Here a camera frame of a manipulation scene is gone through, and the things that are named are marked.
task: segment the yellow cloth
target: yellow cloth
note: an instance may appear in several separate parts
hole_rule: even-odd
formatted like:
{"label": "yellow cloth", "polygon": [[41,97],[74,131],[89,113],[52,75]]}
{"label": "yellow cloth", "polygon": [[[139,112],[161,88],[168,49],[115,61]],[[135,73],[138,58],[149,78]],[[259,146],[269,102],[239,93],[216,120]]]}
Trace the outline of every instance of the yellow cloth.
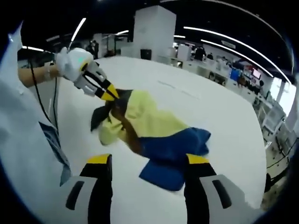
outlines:
{"label": "yellow cloth", "polygon": [[[170,111],[158,110],[155,101],[147,91],[132,91],[125,117],[139,138],[168,137],[189,127]],[[117,137],[126,142],[126,131],[122,130],[121,122],[110,112],[109,118],[103,121],[99,139],[103,145],[109,145],[116,141]]]}

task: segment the black ceiling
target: black ceiling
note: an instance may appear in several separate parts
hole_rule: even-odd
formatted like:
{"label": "black ceiling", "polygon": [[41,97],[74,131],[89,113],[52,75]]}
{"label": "black ceiling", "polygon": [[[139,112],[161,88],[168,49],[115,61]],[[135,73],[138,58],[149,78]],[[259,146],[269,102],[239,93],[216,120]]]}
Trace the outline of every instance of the black ceiling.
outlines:
{"label": "black ceiling", "polygon": [[[279,68],[290,73],[292,70],[291,57],[287,44],[288,37],[296,49],[298,34],[293,27],[295,19],[295,5],[255,2],[255,1],[224,1],[257,14],[273,26],[283,39],[273,29],[259,19],[224,4],[203,0],[173,0],[160,2],[159,0],[72,0],[36,4],[24,4],[24,23],[22,27],[23,45],[51,49],[46,39],[73,33],[83,17],[86,22],[78,33],[78,39],[90,38],[93,33],[117,33],[126,29],[133,35],[135,11],[152,5],[161,5],[177,15],[177,35],[185,35],[186,40],[200,42],[200,39],[219,44],[224,38],[194,30],[183,29],[183,26],[208,29],[231,36],[257,49],[271,59]],[[236,45],[236,51],[255,60],[265,68],[273,66],[250,49]],[[273,73],[282,77],[279,72]]]}

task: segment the lab coat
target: lab coat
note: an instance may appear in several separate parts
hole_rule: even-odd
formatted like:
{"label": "lab coat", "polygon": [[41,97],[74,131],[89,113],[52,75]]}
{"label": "lab coat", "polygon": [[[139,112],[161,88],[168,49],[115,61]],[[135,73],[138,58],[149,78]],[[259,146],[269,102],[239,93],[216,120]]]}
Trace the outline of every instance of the lab coat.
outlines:
{"label": "lab coat", "polygon": [[70,172],[65,155],[57,147],[59,141],[54,151],[42,126],[50,132],[55,128],[18,78],[20,31],[21,25],[8,35],[9,45],[0,64],[0,161],[16,194],[44,223],[51,216],[57,190]]}

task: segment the black trash can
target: black trash can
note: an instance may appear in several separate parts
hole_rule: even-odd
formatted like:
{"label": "black trash can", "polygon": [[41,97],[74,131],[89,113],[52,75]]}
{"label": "black trash can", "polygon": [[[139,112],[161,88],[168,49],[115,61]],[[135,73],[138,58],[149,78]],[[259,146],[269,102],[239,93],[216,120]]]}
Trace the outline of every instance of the black trash can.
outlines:
{"label": "black trash can", "polygon": [[151,60],[151,50],[150,49],[140,49],[140,58],[145,60]]}

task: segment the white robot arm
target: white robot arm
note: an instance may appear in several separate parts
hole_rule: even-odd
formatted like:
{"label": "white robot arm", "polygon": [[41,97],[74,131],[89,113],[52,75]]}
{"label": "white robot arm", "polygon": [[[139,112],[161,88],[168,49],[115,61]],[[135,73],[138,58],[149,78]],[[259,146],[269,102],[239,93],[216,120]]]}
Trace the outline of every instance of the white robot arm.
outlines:
{"label": "white robot arm", "polygon": [[107,80],[106,74],[88,51],[74,48],[68,52],[64,47],[56,56],[56,65],[60,74],[72,81],[85,94],[96,95],[108,101],[119,98],[114,86]]}

